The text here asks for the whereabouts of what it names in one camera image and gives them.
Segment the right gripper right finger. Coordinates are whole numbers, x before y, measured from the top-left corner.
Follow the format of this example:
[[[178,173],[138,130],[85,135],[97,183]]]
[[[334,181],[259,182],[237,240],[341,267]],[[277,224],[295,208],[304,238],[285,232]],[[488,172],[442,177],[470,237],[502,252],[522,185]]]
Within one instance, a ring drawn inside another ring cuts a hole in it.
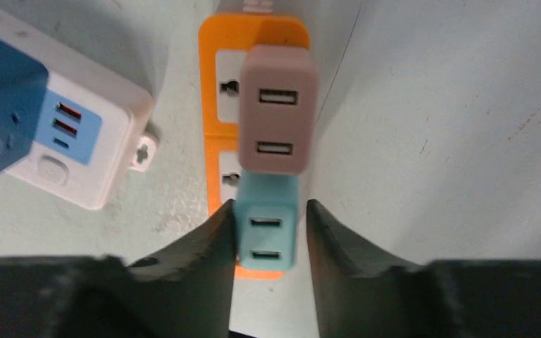
[[[306,205],[322,337],[541,337],[541,260],[417,265]]]

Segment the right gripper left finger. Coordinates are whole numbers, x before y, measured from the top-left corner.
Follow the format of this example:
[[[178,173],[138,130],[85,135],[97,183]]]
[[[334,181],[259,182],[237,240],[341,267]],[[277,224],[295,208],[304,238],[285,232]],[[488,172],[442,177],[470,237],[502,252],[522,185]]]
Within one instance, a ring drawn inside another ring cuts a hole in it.
[[[0,257],[0,337],[229,337],[235,218],[223,204],[134,263]]]

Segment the teal plug adapter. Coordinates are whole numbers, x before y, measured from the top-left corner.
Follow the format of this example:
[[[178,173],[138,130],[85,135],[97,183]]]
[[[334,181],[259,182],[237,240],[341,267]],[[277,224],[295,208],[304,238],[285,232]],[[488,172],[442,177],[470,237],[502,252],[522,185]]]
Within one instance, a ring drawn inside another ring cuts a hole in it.
[[[291,270],[299,224],[299,177],[243,170],[232,207],[239,265],[257,271]]]

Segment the white multicolour power strip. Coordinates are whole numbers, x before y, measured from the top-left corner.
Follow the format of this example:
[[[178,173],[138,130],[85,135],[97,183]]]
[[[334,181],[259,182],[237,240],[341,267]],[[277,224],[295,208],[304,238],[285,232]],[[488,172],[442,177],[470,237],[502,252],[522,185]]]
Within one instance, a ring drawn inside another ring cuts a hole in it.
[[[140,149],[154,105],[143,88],[0,9],[0,40],[49,72],[30,152],[2,173],[87,210],[99,210]]]

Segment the pink plug adapter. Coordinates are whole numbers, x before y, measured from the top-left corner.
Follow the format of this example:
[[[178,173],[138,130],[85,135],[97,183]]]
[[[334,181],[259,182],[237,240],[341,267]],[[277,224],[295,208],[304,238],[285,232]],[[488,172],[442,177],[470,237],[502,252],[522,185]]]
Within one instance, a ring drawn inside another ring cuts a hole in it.
[[[309,164],[319,71],[304,47],[259,44],[240,71],[238,159],[249,172],[299,175]]]

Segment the orange power strip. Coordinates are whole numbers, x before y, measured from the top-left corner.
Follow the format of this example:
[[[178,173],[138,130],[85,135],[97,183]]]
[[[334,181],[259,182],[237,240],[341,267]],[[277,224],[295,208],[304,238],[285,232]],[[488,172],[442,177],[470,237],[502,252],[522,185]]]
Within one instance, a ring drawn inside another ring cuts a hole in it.
[[[201,114],[210,213],[236,200],[240,175],[245,170],[238,159],[240,71],[248,52],[259,44],[304,47],[311,52],[308,29],[290,15],[217,13],[199,29]],[[285,273],[247,270],[237,258],[238,279],[277,280]]]

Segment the blue cube socket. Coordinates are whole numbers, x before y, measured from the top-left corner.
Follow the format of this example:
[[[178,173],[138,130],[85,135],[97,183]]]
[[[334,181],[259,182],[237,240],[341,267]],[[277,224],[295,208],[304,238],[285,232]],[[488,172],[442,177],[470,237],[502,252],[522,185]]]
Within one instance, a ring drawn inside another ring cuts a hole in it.
[[[48,78],[42,63],[0,40],[0,173],[29,154]]]

